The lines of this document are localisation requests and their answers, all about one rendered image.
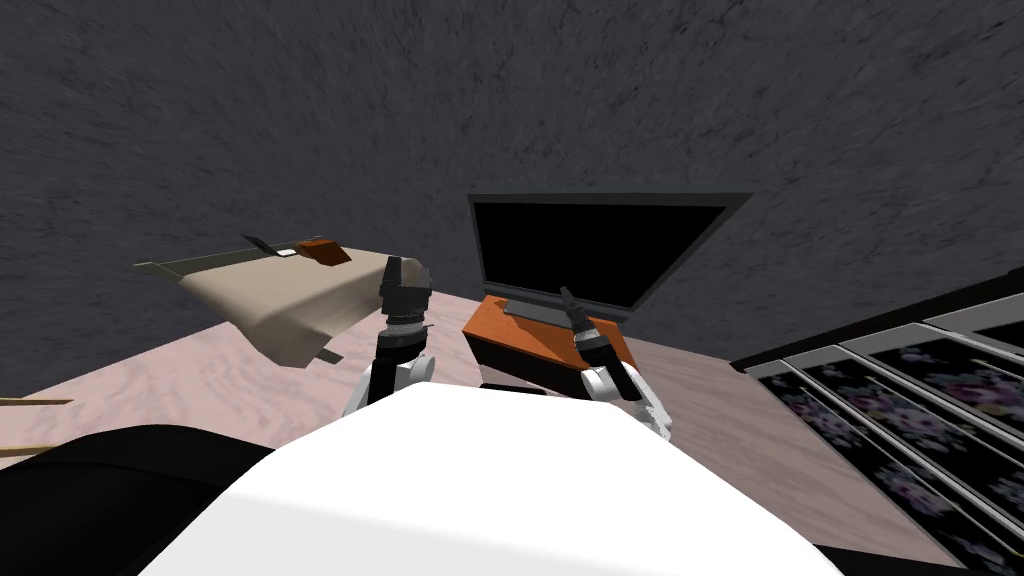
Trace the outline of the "brown box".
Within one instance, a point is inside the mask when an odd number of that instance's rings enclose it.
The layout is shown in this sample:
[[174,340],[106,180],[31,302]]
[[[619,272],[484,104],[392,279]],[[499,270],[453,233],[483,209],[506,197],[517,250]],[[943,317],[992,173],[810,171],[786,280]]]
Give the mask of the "brown box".
[[299,242],[294,249],[299,255],[325,266],[338,266],[352,260],[337,242],[322,237]]

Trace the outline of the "orange and black television stand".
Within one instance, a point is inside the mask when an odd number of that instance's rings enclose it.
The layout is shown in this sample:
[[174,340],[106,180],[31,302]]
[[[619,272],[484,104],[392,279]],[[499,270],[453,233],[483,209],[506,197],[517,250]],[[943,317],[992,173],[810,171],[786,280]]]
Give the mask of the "orange and black television stand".
[[587,399],[579,356],[569,328],[507,314],[506,298],[487,295],[462,333],[477,363],[562,396]]

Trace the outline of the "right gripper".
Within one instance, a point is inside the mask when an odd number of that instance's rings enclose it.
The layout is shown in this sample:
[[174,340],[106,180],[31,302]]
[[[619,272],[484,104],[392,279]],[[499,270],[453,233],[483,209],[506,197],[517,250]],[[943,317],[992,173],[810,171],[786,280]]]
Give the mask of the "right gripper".
[[582,303],[571,294],[566,286],[560,288],[560,297],[569,319],[570,329],[575,338],[596,338],[597,329],[588,316]]

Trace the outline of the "black and white flat device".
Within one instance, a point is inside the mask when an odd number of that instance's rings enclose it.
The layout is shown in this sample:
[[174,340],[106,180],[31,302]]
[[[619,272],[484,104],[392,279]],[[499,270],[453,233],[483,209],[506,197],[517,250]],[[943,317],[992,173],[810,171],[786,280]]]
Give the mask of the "black and white flat device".
[[243,234],[242,237],[246,241],[251,243],[253,246],[255,246],[257,249],[259,249],[261,252],[268,254],[270,256],[287,258],[297,255],[297,251],[294,248],[275,248],[274,246],[263,241],[262,239],[251,235]]

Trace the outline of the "table with beige cloth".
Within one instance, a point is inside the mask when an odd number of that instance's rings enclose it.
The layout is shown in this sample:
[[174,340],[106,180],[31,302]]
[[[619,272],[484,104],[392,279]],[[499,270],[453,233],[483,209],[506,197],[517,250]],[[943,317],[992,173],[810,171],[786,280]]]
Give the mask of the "table with beige cloth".
[[[333,268],[298,253],[270,256],[253,245],[135,268],[183,288],[274,364],[305,368],[315,359],[338,363],[340,355],[328,344],[382,307],[379,291],[389,255],[341,247],[352,260]],[[402,285],[410,286],[422,264],[400,258]]]

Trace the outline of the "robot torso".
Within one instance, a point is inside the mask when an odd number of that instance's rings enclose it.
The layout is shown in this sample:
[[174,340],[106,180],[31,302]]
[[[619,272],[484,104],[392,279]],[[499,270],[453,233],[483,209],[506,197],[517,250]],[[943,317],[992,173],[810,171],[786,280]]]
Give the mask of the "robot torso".
[[419,383],[281,447],[140,576],[842,576],[615,406]]

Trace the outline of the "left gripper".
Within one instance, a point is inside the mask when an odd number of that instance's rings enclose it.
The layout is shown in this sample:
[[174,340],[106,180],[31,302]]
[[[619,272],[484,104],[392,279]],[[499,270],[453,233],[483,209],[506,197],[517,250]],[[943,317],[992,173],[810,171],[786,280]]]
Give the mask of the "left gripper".
[[432,294],[431,272],[422,266],[410,286],[403,286],[402,279],[402,259],[389,256],[379,291],[381,313],[387,323],[422,323]]

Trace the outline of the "black flat screen television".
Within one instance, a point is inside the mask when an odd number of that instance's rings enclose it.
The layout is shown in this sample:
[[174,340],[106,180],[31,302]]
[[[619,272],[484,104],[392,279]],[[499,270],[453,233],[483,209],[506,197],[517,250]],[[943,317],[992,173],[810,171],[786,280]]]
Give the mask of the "black flat screen television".
[[628,320],[750,198],[587,188],[475,193],[468,204],[486,294],[512,318],[569,328],[569,306]]

